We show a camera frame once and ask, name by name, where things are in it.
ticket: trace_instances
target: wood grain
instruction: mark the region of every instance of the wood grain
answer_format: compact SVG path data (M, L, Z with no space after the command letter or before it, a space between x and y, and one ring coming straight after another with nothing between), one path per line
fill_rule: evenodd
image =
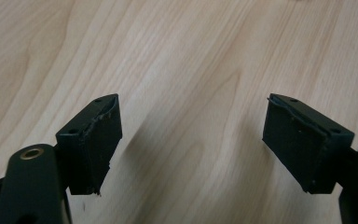
M124 137L75 223L340 223L261 141L271 92L356 133L358 1L0 0L0 177L117 92Z

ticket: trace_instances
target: wooden table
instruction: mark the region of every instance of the wooden table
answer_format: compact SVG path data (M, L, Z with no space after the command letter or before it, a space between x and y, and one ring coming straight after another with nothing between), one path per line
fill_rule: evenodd
M358 1L0 0L0 177L117 92L124 137L75 223L340 223L262 142L271 92L356 133Z

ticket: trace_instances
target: metal ring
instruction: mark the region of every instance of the metal ring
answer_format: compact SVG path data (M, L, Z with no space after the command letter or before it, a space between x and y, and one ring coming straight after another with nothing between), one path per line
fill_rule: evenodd
M22 159L24 161L28 161L28 160L34 159L36 157L39 157L40 155L43 154L44 151L45 150L43 150L43 148L40 148L40 147L30 148L30 149L21 153L20 159Z

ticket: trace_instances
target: screw hole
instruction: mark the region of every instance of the screw hole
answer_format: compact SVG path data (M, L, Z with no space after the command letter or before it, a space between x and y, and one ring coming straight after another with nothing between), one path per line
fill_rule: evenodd
M78 132L78 129L71 129L68 131L68 133L77 133Z
M331 132L333 132L333 133L341 133L341 131L339 129L331 129Z
M43 148L31 148L21 153L20 158L24 161L34 159L44 152Z
M33 224L33 223L36 223L37 221L37 216L35 215L24 215L22 217L20 217L16 224Z

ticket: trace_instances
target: wooden surface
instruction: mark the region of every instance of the wooden surface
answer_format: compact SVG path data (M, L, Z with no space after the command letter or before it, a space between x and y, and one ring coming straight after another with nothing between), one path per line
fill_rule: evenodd
M0 177L117 92L124 137L75 223L340 223L261 141L271 92L356 133L358 1L0 0Z

